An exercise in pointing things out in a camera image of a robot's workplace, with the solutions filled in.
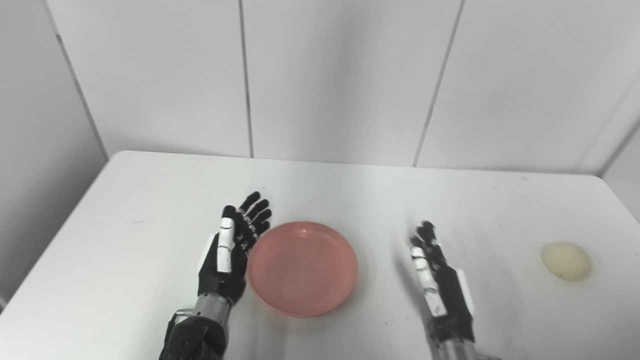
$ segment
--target white wall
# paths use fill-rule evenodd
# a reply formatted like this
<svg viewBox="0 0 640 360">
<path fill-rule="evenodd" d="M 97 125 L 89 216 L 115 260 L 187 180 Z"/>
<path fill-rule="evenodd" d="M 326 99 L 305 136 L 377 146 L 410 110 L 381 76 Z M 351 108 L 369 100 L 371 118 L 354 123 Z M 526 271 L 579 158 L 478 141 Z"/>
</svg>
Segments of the white wall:
<svg viewBox="0 0 640 360">
<path fill-rule="evenodd" d="M 105 162 L 47 16 L 0 1 L 0 307 Z"/>
<path fill-rule="evenodd" d="M 236 0 L 48 4 L 109 155 L 250 155 Z"/>
<path fill-rule="evenodd" d="M 637 0 L 467 1 L 419 165 L 597 173 L 639 71 Z"/>
<path fill-rule="evenodd" d="M 255 156 L 411 166 L 459 7 L 244 0 Z"/>
<path fill-rule="evenodd" d="M 640 222 L 640 127 L 605 172 L 604 180 Z"/>
<path fill-rule="evenodd" d="M 48 2 L 110 154 L 596 174 L 640 110 L 636 0 Z"/>
</svg>

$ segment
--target black arm casing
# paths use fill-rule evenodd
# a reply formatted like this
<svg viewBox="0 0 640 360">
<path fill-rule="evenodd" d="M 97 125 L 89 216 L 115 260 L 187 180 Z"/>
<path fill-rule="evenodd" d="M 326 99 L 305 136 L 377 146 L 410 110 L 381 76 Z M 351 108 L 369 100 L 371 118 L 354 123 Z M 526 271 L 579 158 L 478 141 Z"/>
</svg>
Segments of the black arm casing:
<svg viewBox="0 0 640 360">
<path fill-rule="evenodd" d="M 226 349 L 222 325 L 201 316 L 190 316 L 173 326 L 159 360 L 221 360 Z"/>
<path fill-rule="evenodd" d="M 476 342 L 472 328 L 473 317 L 469 313 L 465 296 L 462 294 L 458 274 L 453 268 L 445 265 L 434 275 L 434 278 L 440 285 L 440 296 L 447 308 L 447 315 L 433 319 L 435 339 L 438 343 L 451 338 Z"/>
</svg>

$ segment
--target table surface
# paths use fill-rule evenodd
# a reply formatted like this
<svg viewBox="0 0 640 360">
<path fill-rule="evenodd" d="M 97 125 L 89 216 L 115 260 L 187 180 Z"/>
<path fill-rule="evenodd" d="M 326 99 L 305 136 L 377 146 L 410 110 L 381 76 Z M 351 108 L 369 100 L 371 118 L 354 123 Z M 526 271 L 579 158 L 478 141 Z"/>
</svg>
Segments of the table surface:
<svg viewBox="0 0 640 360">
<path fill-rule="evenodd" d="M 640 225 L 598 178 L 121 152 L 0 315 L 0 358 L 157 359 L 169 317 L 195 301 L 223 206 L 254 190 L 271 201 L 275 225 L 340 231 L 360 278 L 345 303 L 307 319 L 275 314 L 248 288 L 226 359 L 431 359 L 408 255 L 423 219 L 466 272 L 483 352 L 640 354 Z M 542 246 L 558 240 L 591 254 L 585 281 L 543 266 Z"/>
</svg>

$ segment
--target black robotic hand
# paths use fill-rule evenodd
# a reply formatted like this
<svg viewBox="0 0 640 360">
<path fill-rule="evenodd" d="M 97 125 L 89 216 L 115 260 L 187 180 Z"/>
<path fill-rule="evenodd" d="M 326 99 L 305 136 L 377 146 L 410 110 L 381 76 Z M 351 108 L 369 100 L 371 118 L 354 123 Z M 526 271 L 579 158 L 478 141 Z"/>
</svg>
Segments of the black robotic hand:
<svg viewBox="0 0 640 360">
<path fill-rule="evenodd" d="M 472 304 L 462 273 L 447 264 L 431 222 L 422 222 L 416 233 L 410 239 L 411 255 L 431 312 L 430 336 L 434 344 L 437 347 L 447 341 L 473 344 Z"/>
<path fill-rule="evenodd" d="M 246 288 L 249 253 L 269 229 L 269 201 L 249 195 L 238 209 L 228 205 L 198 273 L 194 309 L 175 312 L 167 326 L 159 360 L 220 360 L 227 349 L 231 307 Z"/>
<path fill-rule="evenodd" d="M 236 210 L 222 212 L 222 225 L 198 273 L 198 296 L 217 293 L 235 304 L 244 293 L 247 259 L 258 237 L 269 229 L 269 201 L 254 192 Z"/>
</svg>

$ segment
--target pink plate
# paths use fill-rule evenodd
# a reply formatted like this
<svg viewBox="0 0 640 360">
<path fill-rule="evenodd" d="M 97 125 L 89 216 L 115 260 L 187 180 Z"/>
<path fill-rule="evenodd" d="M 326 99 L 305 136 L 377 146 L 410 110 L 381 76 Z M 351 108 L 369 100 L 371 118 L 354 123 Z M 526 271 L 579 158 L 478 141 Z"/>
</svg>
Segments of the pink plate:
<svg viewBox="0 0 640 360">
<path fill-rule="evenodd" d="M 358 279 L 358 259 L 349 242 L 331 227 L 289 222 L 260 237 L 247 273 L 265 304 L 304 318 L 325 313 L 349 296 Z"/>
</svg>

